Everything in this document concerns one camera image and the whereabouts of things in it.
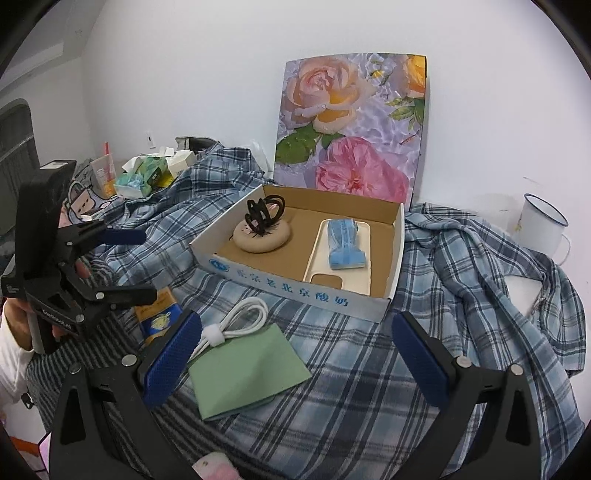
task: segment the white usb cable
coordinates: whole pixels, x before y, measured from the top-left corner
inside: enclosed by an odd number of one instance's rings
[[[238,330],[225,331],[237,318],[252,310],[258,311],[258,316],[251,325]],[[189,362],[201,355],[208,346],[218,346],[230,338],[250,335],[259,331],[265,326],[268,315],[269,307],[263,300],[257,297],[249,297],[238,302],[220,323],[207,325],[203,328],[201,341],[193,351]]]

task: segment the blue gripper pad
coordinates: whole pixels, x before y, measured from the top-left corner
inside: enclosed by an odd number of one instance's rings
[[[201,318],[193,312],[162,348],[144,378],[143,400],[148,408],[159,407],[174,391],[187,361],[201,340],[201,331]]]
[[[429,405],[443,408],[449,400],[448,378],[428,347],[425,331],[417,333],[401,313],[392,318],[392,341]]]
[[[105,245],[142,245],[146,241],[146,232],[142,230],[131,230],[108,228],[100,236],[101,243]]]

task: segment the wall outlet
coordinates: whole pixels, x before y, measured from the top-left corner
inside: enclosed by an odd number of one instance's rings
[[[156,149],[156,143],[154,143],[154,135],[150,130],[146,132],[146,142],[148,143],[148,148],[150,150]]]

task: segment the flower painting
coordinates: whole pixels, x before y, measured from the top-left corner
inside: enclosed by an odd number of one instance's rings
[[[425,113],[427,59],[358,53],[285,66],[275,180],[408,209]]]

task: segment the open cardboard box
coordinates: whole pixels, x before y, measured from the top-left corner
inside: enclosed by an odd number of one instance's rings
[[[236,225],[248,213],[248,200],[268,195],[285,199],[283,219],[291,238],[283,247],[264,254],[239,249],[232,240]],[[303,282],[320,224],[326,219],[353,218],[371,229],[371,292],[341,290],[341,280],[315,275]],[[380,322],[398,284],[404,250],[404,205],[345,193],[263,185],[220,215],[191,242],[199,264],[241,284],[288,299]]]

